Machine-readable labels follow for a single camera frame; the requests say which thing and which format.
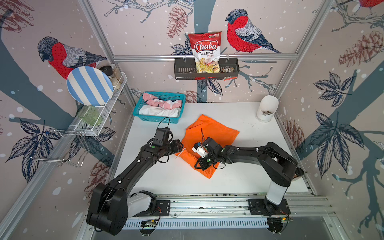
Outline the orange garment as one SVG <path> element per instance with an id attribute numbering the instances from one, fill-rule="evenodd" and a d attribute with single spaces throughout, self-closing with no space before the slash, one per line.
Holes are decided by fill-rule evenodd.
<path id="1" fill-rule="evenodd" d="M 215 121 L 214 119 L 201 115 L 196 122 L 186 129 L 185 137 L 182 140 L 184 149 L 176 154 L 181 157 L 192 168 L 197 163 L 200 155 L 193 152 L 193 146 L 201 143 L 203 138 L 212 138 L 222 147 L 232 145 L 240 132 Z"/>

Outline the white shorts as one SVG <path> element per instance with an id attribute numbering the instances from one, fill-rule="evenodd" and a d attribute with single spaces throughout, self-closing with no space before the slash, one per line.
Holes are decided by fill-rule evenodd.
<path id="1" fill-rule="evenodd" d="M 145 105 L 140 108 L 139 115 L 177 118 L 180 115 L 181 109 L 163 109 L 161 107 Z"/>

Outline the pink patterned garment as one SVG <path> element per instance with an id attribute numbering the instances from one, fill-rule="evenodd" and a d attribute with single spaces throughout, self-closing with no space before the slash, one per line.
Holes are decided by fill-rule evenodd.
<path id="1" fill-rule="evenodd" d="M 172 110 L 172 109 L 180 109 L 182 107 L 182 101 L 181 100 L 161 100 L 158 97 L 144 93 L 143 94 L 143 100 L 146 102 L 147 105 L 153 106 L 153 107 L 160 107 L 162 109 L 166 110 Z"/>

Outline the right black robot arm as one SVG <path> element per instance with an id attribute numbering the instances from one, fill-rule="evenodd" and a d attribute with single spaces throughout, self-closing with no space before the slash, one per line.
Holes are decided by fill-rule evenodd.
<path id="1" fill-rule="evenodd" d="M 263 167 L 271 183 L 265 197 L 265 206 L 278 206 L 290 187 L 291 182 L 304 175 L 298 161 L 273 142 L 254 148 L 240 148 L 232 145 L 222 147 L 214 139 L 207 138 L 192 148 L 200 155 L 194 168 L 206 171 L 217 163 L 224 165 L 246 163 Z"/>

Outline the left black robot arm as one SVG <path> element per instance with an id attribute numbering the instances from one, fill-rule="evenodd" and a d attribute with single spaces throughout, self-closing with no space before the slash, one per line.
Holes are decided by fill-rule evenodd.
<path id="1" fill-rule="evenodd" d="M 180 140 L 173 139 L 170 128 L 158 128 L 154 137 L 141 147 L 137 157 L 122 173 L 107 184 L 98 184 L 94 188 L 87 224 L 115 236 L 123 229 L 127 220 L 137 214 L 161 214 L 161 208 L 156 206 L 155 194 L 131 191 L 162 157 L 179 153 L 183 147 Z"/>

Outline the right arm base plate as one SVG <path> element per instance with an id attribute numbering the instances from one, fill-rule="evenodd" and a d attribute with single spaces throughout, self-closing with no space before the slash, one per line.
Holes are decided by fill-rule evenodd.
<path id="1" fill-rule="evenodd" d="M 251 212 L 251 215 L 260 215 L 271 217 L 272 215 L 290 215 L 291 210 L 289 208 L 288 202 L 286 199 L 282 199 L 279 205 L 275 205 L 272 202 L 264 199 L 248 199 L 248 210 Z"/>

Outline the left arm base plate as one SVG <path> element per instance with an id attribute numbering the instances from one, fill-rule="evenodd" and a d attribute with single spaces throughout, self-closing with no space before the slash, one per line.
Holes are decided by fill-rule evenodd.
<path id="1" fill-rule="evenodd" d="M 135 217 L 167 217 L 170 215 L 170 200 L 157 200 L 153 210 L 148 210 L 135 215 Z"/>

